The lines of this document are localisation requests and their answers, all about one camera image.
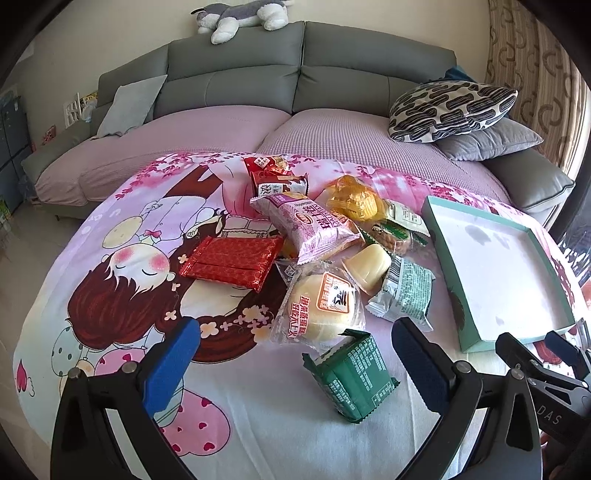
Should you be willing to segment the light green white snack packet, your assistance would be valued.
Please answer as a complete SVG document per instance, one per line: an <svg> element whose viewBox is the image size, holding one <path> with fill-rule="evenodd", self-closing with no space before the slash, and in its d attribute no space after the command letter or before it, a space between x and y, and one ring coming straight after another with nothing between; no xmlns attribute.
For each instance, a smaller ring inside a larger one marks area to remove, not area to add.
<svg viewBox="0 0 591 480"><path fill-rule="evenodd" d="M435 279L431 270L396 256L384 276L381 289L370 298L366 310L390 322L408 317L422 332L432 332L427 314Z"/></svg>

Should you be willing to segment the dark green snack packet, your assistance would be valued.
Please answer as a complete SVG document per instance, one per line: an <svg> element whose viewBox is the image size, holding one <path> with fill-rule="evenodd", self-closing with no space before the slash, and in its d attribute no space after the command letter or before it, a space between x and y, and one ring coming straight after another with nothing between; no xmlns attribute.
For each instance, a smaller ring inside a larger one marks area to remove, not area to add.
<svg viewBox="0 0 591 480"><path fill-rule="evenodd" d="M362 423L400 385L392 377L372 334L346 329L342 340L317 358L303 355L307 369L349 423Z"/></svg>

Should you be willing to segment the green milk biscuit packet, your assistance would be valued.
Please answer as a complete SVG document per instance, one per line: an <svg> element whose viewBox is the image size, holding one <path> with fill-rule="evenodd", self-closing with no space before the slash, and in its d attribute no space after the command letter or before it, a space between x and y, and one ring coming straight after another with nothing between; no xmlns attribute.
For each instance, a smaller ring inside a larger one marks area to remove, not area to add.
<svg viewBox="0 0 591 480"><path fill-rule="evenodd" d="M360 227L368 243L380 244L389 254L404 257L427 247L429 241L420 234L391 221L366 222Z"/></svg>

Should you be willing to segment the yellow jelly cup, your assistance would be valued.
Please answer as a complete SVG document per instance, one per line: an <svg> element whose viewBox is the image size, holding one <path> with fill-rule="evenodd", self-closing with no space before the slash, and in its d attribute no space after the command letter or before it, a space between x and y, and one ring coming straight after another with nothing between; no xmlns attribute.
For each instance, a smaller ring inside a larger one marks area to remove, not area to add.
<svg viewBox="0 0 591 480"><path fill-rule="evenodd" d="M375 295L392 265L392 257L380 244L372 244L342 259L342 265L363 292Z"/></svg>

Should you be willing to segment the pale green small snack packet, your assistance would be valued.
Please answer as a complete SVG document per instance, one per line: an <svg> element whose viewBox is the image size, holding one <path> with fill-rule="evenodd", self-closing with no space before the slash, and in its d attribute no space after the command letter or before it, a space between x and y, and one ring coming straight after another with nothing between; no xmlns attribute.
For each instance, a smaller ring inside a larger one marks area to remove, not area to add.
<svg viewBox="0 0 591 480"><path fill-rule="evenodd" d="M385 200L385 214L388 221L393 222L409 231L429 238L430 232L423 218L415 213L406 205L393 201Z"/></svg>

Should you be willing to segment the steamed cake clear packet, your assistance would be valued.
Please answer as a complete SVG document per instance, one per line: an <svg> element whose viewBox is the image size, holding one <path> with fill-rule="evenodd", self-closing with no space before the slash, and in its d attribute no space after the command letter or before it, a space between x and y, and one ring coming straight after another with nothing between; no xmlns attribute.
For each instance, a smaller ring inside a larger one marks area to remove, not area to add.
<svg viewBox="0 0 591 480"><path fill-rule="evenodd" d="M321 351L337 344L346 330L365 329L362 294L353 278L335 263L318 261L295 270L270 339Z"/></svg>

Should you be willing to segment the orange yellow cake packet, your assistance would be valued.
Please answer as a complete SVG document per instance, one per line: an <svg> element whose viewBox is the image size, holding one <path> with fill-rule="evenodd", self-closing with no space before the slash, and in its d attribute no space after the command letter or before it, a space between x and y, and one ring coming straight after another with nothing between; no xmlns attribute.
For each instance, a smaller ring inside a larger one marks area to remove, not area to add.
<svg viewBox="0 0 591 480"><path fill-rule="evenodd" d="M327 189L329 210L356 222L386 219L386 204L369 185L351 175L344 175L329 184Z"/></svg>

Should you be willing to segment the pink bread snack packet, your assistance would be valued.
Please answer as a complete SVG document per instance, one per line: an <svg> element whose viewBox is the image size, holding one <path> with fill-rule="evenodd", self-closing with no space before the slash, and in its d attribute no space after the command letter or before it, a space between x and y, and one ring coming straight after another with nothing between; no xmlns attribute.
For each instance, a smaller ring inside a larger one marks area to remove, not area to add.
<svg viewBox="0 0 591 480"><path fill-rule="evenodd" d="M250 206L293 244L297 265L326 260L363 240L359 229L300 193L253 197Z"/></svg>

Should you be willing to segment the red foil wafer packet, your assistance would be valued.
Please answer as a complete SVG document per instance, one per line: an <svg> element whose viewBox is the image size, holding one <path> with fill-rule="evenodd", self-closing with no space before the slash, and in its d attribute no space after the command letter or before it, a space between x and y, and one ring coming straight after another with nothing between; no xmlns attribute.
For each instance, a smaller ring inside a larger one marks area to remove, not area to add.
<svg viewBox="0 0 591 480"><path fill-rule="evenodd" d="M283 248L283 237L207 237L182 264L179 274L259 292Z"/></svg>

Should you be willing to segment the yellow bread packet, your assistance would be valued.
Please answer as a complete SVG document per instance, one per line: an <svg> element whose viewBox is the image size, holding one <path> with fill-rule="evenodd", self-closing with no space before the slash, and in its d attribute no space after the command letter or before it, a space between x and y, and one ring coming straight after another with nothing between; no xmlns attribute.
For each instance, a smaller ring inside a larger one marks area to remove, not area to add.
<svg viewBox="0 0 591 480"><path fill-rule="evenodd" d="M283 238L283 247L280 250L280 256L291 261L298 261L300 257L300 246L290 236Z"/></svg>

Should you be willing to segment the teal white cardboard tray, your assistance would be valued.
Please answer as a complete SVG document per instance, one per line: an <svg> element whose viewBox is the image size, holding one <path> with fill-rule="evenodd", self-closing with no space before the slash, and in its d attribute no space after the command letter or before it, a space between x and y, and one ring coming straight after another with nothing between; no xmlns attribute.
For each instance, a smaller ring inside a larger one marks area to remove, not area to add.
<svg viewBox="0 0 591 480"><path fill-rule="evenodd" d="M426 198L422 216L464 353L490 351L506 332L533 343L575 325L567 276L531 228L435 196Z"/></svg>

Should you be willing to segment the pink cartoon tablecloth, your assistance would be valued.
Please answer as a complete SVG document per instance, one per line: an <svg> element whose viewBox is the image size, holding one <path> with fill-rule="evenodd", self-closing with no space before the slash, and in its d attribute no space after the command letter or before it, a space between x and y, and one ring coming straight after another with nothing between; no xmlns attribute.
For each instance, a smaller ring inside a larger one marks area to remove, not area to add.
<svg viewBox="0 0 591 480"><path fill-rule="evenodd" d="M242 153L174 153L146 166L83 223L51 267L26 317L14 354L21 407L29 424L52 443L68 372L108 375L139 361L183 317L198 322L199 347L164 410L154 419L193 479L395 479L435 427L430 411L392 345L394 322L366 310L374 295L361 290L366 329L400 385L362 423L349 423L304 368L303 344L270 339L297 262L279 255L259 292L179 274L207 237L286 237L249 201L256 195ZM349 162L284 157L294 176L308 177L308 196L325 209L325 189L351 175L385 200L422 216L427 197L471 206L531 228L559 261L574 293L576 321L588 308L556 243L533 218L504 203L392 170ZM356 222L345 215L362 234ZM490 351L464 353L439 258L427 247L403 258L433 272L422 332L454 361L484 374L512 370ZM320 260L344 268L359 244ZM144 467L117 412L113 433L136 478Z"/></svg>

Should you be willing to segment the black white patterned cushion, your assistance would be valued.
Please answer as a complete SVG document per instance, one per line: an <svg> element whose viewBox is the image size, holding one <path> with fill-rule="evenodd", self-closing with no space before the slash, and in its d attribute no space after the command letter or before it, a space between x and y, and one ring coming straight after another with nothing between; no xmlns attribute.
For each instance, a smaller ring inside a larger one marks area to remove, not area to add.
<svg viewBox="0 0 591 480"><path fill-rule="evenodd" d="M485 130L514 106L513 88L446 80L420 85L394 101L388 133L405 143L433 143Z"/></svg>

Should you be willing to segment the patterned beige curtain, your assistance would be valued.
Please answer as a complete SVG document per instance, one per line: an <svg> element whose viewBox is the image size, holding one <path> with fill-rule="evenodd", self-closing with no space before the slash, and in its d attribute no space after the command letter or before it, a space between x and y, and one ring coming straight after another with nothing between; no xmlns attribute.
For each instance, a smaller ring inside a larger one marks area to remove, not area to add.
<svg viewBox="0 0 591 480"><path fill-rule="evenodd" d="M518 1L490 0L485 81L512 87L509 116L543 138L537 150L575 179L590 135L590 88L559 40Z"/></svg>

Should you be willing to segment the red white snack packet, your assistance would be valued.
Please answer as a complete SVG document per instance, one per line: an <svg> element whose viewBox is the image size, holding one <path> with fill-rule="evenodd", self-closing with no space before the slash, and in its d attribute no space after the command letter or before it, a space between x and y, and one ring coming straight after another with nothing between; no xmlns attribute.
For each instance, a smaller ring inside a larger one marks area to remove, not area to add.
<svg viewBox="0 0 591 480"><path fill-rule="evenodd" d="M286 192L308 194L307 176L262 175L253 178L253 185L257 196Z"/></svg>

